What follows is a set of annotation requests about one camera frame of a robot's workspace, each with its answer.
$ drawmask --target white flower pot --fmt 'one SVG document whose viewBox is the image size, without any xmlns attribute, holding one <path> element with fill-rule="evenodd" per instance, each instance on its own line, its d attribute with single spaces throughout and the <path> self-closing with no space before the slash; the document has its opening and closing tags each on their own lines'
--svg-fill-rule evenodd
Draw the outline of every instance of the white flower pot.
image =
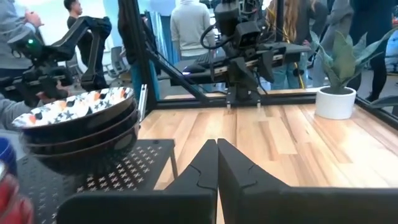
<svg viewBox="0 0 398 224">
<path fill-rule="evenodd" d="M 334 95 L 329 93 L 330 87 L 318 90 L 315 102 L 315 114 L 327 119 L 349 119 L 353 114 L 356 91 L 345 88 L 345 93 Z"/>
</svg>

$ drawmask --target patterned bowl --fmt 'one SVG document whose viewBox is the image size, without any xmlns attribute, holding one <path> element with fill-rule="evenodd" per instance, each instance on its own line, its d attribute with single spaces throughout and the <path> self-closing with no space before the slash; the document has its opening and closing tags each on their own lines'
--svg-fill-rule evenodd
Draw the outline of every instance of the patterned bowl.
<svg viewBox="0 0 398 224">
<path fill-rule="evenodd" d="M 133 90 L 109 88 L 70 96 L 35 108 L 12 123 L 28 144 L 80 139 L 120 122 L 137 109 Z"/>
<path fill-rule="evenodd" d="M 139 122 L 113 139 L 74 152 L 43 155 L 35 154 L 26 148 L 24 150 L 29 156 L 61 175 L 103 174 L 112 169 L 115 162 L 119 162 L 129 154 L 137 141 L 138 131 Z"/>
<path fill-rule="evenodd" d="M 110 139 L 114 139 L 118 137 L 120 134 L 125 133 L 130 130 L 137 121 L 139 121 L 140 114 L 138 110 L 134 110 L 130 115 L 125 117 L 123 120 L 118 123 L 101 130 L 97 133 L 67 141 L 60 142 L 55 144 L 24 144 L 25 148 L 29 149 L 30 152 L 34 154 L 41 155 L 56 155 L 63 154 L 68 152 L 79 151 L 81 149 L 90 148 L 92 146 L 99 145 L 103 142 L 106 142 Z"/>
</svg>

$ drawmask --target black perforated tray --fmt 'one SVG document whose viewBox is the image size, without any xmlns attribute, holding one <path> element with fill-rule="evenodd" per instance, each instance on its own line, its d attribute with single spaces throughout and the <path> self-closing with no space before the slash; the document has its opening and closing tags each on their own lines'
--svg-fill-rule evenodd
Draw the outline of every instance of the black perforated tray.
<svg viewBox="0 0 398 224">
<path fill-rule="evenodd" d="M 175 161 L 173 140 L 138 140 L 131 153 L 107 174 L 65 177 L 24 157 L 18 161 L 18 179 L 21 193 L 34 204 L 35 223 L 55 224 L 58 206 L 77 192 L 153 189 L 170 157 Z"/>
</svg>

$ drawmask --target blue cup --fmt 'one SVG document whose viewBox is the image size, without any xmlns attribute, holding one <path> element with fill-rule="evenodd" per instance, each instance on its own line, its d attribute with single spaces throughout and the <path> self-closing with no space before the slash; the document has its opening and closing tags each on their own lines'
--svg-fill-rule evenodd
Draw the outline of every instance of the blue cup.
<svg viewBox="0 0 398 224">
<path fill-rule="evenodd" d="M 0 160 L 8 166 L 11 174 L 17 176 L 17 157 L 10 140 L 0 137 Z"/>
</svg>

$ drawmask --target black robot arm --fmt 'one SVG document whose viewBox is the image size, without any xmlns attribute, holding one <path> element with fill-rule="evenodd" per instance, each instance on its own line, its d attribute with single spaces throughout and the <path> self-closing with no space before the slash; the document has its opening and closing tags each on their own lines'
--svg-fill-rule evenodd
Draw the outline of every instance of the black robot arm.
<svg viewBox="0 0 398 224">
<path fill-rule="evenodd" d="M 93 35 L 88 69 L 81 77 L 81 85 L 86 90 L 94 90 L 96 61 L 102 56 L 104 43 L 111 33 L 109 18 L 80 17 L 69 31 L 52 45 L 44 45 L 32 32 L 22 33 L 8 41 L 15 52 L 32 61 L 33 67 L 22 77 L 9 77 L 0 82 L 0 92 L 12 100 L 24 100 L 26 105 L 35 106 L 39 99 L 36 93 L 42 91 L 51 98 L 65 98 L 67 93 L 56 88 L 57 80 L 62 85 L 73 84 L 73 78 L 65 67 L 54 67 L 54 62 L 72 59 L 75 47 L 88 30 Z"/>
</svg>

